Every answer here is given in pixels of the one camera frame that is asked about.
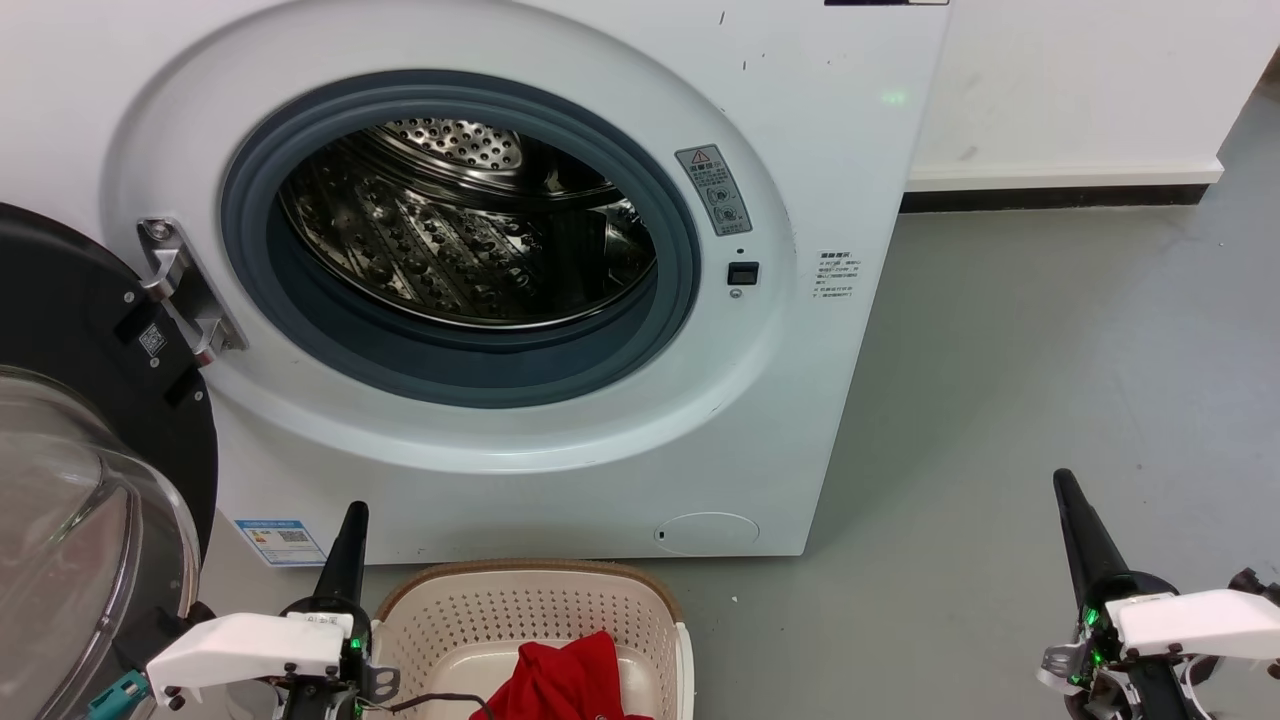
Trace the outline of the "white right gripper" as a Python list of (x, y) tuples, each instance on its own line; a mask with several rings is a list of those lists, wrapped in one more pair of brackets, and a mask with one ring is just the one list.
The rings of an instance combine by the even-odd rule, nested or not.
[(1074, 637), (1050, 646), (1038, 680), (1073, 719), (1211, 719), (1197, 694), (1228, 660), (1277, 678), (1277, 584), (1252, 570), (1225, 589), (1180, 594), (1129, 571), (1075, 474), (1052, 475), (1071, 587)]

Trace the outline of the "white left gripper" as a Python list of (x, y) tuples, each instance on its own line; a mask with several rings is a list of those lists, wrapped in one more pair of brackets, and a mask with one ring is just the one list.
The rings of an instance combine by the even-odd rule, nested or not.
[(352, 502), (311, 598), (280, 615), (234, 612), (191, 629), (146, 666), (157, 714), (168, 717), (202, 691), (265, 682), (275, 719), (357, 719), (394, 700), (401, 673), (374, 662), (372, 625), (360, 607), (369, 506)]

